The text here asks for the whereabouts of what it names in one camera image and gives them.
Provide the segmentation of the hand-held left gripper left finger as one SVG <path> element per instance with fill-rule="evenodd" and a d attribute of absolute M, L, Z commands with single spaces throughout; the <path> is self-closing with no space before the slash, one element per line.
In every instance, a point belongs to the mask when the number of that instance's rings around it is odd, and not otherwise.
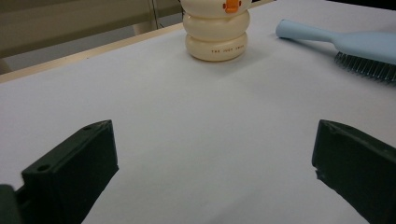
<path fill-rule="evenodd" d="M 21 172 L 26 224 L 81 224 L 119 170 L 110 120 L 85 126 Z"/>

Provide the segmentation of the beige wooden desk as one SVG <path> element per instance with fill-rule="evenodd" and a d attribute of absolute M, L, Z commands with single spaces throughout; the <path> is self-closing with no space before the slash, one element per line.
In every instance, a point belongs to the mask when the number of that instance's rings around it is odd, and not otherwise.
<path fill-rule="evenodd" d="M 0 58 L 180 11 L 179 0 L 0 0 Z"/>

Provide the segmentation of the wooden table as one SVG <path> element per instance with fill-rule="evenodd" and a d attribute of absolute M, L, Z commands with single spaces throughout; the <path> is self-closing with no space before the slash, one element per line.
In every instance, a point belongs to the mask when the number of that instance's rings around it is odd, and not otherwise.
<path fill-rule="evenodd" d="M 107 51 L 110 51 L 113 49 L 119 49 L 124 46 L 131 45 L 131 44 L 152 38 L 154 36 L 166 34 L 166 33 L 172 32 L 174 30 L 180 29 L 182 27 L 180 24 L 177 24 L 177 25 L 173 25 L 169 28 L 162 29 L 160 27 L 160 19 L 161 18 L 156 19 L 154 21 L 145 21 L 149 24 L 148 32 L 141 36 L 129 37 L 125 40 L 116 41 L 116 42 L 110 43 L 110 44 L 104 44 L 100 47 L 84 50 L 82 52 L 75 53 L 70 56 L 63 56 L 59 59 L 55 59 L 55 60 L 45 62 L 45 63 L 40 63 L 38 65 L 32 65 L 27 68 L 22 68 L 19 70 L 10 69 L 8 64 L 5 62 L 5 58 L 0 58 L 0 83 L 5 83 L 5 82 L 8 82 L 10 80 L 14 80 L 14 79 L 17 79 L 20 77 L 26 77 L 26 76 L 32 75 L 34 73 L 38 73 L 38 72 L 45 71 L 45 70 L 48 70 L 51 68 L 59 67 L 59 66 L 65 65 L 65 64 L 89 59 L 93 56 L 105 53 Z"/>

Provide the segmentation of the white foam board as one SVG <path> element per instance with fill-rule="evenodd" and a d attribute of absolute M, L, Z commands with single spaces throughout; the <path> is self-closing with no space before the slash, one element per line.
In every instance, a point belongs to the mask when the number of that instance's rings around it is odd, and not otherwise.
<path fill-rule="evenodd" d="M 396 11 L 275 0 L 250 17 L 232 61 L 193 59 L 176 30 L 0 83 L 0 184 L 20 186 L 24 168 L 109 119 L 120 169 L 85 224 L 367 224 L 316 177 L 318 122 L 396 147 L 396 88 L 340 68 L 328 43 L 275 29 L 396 32 Z"/>

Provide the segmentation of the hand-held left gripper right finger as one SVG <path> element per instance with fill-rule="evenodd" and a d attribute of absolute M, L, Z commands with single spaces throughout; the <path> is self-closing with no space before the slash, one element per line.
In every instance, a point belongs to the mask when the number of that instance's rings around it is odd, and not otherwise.
<path fill-rule="evenodd" d="M 322 119 L 312 165 L 370 224 L 396 224 L 396 148 L 351 126 Z"/>

